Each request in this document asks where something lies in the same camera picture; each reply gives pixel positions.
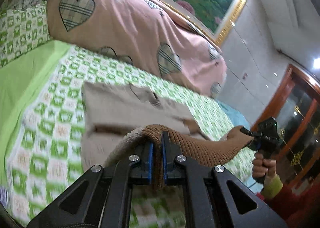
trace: cable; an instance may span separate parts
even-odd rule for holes
[[[248,186],[248,188],[249,188],[249,189],[252,188],[256,183],[257,183],[257,181],[254,182],[251,186]]]

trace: black bracket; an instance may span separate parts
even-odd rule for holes
[[[223,166],[205,167],[181,154],[162,135],[164,181],[182,185],[187,228],[287,227],[271,208],[256,197]],[[153,144],[138,145],[116,165],[92,166],[40,212],[27,228],[79,227],[127,228],[132,186],[152,179]]]

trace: brown knit sweater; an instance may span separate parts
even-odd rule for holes
[[[127,156],[136,145],[150,140],[154,144],[153,187],[161,188],[163,186],[161,151],[163,131],[169,133],[171,143],[180,146],[183,155],[197,160],[201,165],[213,167],[215,165],[223,165],[230,161],[252,139],[252,137],[240,132],[241,127],[242,126],[236,126],[232,128],[227,135],[226,141],[216,142],[192,138],[189,135],[181,134],[163,125],[148,125],[128,134],[109,155],[105,165],[115,164],[122,157]]]

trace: wall tile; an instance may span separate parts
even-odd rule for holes
[[[221,50],[229,69],[236,76],[242,78],[244,68],[246,68],[252,56],[234,29],[231,30],[227,39],[223,42]]]
[[[224,87],[221,93],[219,94],[219,100],[228,99],[228,97],[232,95],[232,90],[237,84],[237,82],[239,82],[239,79],[235,76],[235,74],[229,68],[227,68],[227,80],[224,84]]]
[[[290,63],[274,47],[260,0],[247,0],[221,49],[228,70],[219,100],[239,110],[253,125],[273,97]],[[246,79],[243,79],[244,73],[247,73]]]

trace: hand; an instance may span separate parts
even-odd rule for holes
[[[263,155],[257,152],[255,159],[252,161],[252,177],[263,177],[266,175],[264,180],[264,185],[270,184],[270,182],[276,177],[276,165],[277,162],[273,159],[263,159]]]

